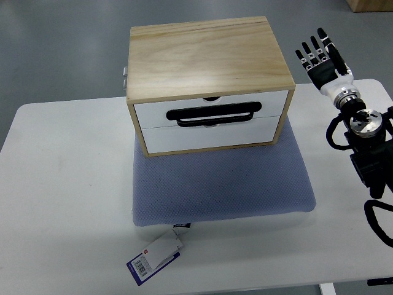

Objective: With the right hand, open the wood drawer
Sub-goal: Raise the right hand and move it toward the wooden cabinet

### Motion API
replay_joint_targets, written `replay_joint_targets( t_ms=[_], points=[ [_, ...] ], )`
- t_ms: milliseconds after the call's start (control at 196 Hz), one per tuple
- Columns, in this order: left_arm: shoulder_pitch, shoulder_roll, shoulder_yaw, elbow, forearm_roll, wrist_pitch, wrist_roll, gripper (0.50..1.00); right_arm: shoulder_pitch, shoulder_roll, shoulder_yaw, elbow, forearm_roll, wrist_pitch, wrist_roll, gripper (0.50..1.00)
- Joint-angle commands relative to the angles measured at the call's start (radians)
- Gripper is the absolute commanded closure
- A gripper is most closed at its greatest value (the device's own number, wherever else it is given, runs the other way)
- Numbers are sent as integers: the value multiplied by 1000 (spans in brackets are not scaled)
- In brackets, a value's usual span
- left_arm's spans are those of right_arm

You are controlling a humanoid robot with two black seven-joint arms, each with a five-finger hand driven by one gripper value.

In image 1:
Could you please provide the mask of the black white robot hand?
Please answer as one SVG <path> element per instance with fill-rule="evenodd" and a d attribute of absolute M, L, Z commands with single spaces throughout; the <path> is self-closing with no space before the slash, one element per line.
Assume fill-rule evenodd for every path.
<path fill-rule="evenodd" d="M 323 28 L 317 29 L 317 35 L 318 37 L 310 37 L 314 49 L 310 49 L 307 42 L 302 42 L 303 49 L 295 51 L 310 81 L 335 106 L 347 96 L 359 98 L 360 93 L 354 85 L 352 71 L 337 47 Z"/>

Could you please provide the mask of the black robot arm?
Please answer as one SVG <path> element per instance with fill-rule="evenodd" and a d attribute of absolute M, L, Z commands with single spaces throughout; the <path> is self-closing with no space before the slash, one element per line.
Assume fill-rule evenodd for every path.
<path fill-rule="evenodd" d="M 381 199 L 386 187 L 392 189 L 392 107 L 380 113 L 368 109 L 357 91 L 341 92 L 333 104 L 340 110 L 326 131 L 328 144 L 339 151 L 352 150 L 351 162 L 373 199 Z M 342 122 L 347 145 L 336 144 L 333 133 Z"/>

